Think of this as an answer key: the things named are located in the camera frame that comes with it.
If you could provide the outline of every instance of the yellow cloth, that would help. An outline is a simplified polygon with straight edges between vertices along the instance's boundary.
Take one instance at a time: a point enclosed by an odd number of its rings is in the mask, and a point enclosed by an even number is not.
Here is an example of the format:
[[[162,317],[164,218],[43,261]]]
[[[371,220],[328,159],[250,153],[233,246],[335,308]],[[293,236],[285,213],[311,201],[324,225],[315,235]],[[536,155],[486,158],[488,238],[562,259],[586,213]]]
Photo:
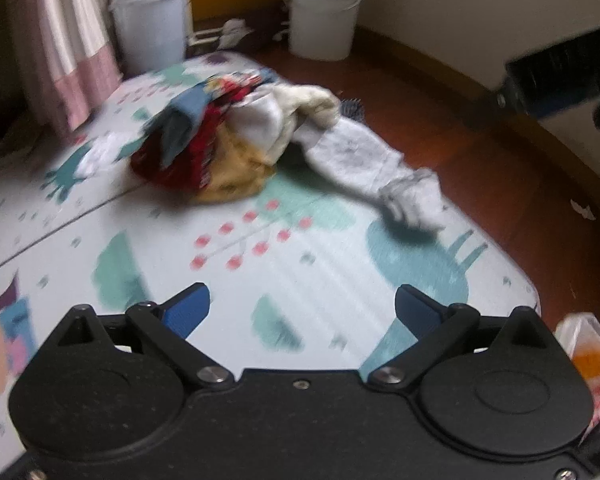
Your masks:
[[[262,191],[275,167],[264,162],[266,156],[246,140],[237,137],[224,123],[216,132],[218,147],[209,165],[208,186],[194,198],[196,202],[230,202]]]

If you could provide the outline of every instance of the potted plant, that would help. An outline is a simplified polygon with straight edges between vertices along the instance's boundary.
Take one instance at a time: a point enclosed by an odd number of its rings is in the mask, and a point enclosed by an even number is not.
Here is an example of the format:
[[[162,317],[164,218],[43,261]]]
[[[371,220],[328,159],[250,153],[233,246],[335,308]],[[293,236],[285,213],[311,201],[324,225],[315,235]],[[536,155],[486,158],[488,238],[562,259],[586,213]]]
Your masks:
[[[138,75],[184,60],[187,0],[111,0],[126,72]]]

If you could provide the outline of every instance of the bucket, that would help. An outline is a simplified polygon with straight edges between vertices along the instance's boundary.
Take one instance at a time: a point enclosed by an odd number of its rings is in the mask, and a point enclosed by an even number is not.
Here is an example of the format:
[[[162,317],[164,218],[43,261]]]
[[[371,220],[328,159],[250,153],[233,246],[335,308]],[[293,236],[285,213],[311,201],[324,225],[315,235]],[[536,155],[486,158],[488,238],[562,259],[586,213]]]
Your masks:
[[[362,0],[290,0],[290,49],[298,57],[345,59]]]
[[[129,75],[184,60],[187,0],[111,0],[110,10]]]

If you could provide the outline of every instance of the silver bolt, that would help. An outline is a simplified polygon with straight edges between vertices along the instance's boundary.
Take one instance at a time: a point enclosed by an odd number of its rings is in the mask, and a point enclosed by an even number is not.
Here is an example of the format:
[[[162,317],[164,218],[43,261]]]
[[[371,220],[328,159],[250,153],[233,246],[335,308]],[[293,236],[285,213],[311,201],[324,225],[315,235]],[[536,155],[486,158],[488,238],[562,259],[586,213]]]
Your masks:
[[[300,379],[299,381],[294,381],[294,388],[298,390],[308,390],[311,383],[309,381],[305,381],[304,379]]]
[[[46,480],[46,475],[40,469],[34,469],[29,471],[27,478],[28,480]]]
[[[404,372],[391,366],[383,366],[373,373],[376,381],[383,384],[398,384],[404,380]]]
[[[578,480],[578,474],[571,469],[560,469],[555,474],[555,480]]]
[[[229,370],[221,366],[205,366],[198,371],[198,378],[205,383],[224,383],[229,378]]]

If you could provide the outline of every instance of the play mat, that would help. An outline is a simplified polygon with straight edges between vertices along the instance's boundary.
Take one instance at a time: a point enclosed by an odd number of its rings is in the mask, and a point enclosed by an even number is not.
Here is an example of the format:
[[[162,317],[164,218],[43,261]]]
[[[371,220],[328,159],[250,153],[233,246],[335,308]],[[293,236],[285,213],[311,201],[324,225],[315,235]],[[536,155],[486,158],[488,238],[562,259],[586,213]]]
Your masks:
[[[126,81],[81,142],[43,139],[0,170],[0,471],[22,452],[8,392],[74,304],[119,313],[206,283],[211,304],[188,341],[237,377],[245,367],[366,376],[416,341],[395,318],[403,283],[491,316],[538,308],[528,278],[449,202],[432,238],[299,167],[282,165],[259,196],[210,206],[142,184],[125,160],[74,175],[94,137],[138,132],[178,92],[248,68],[257,65],[215,53]]]

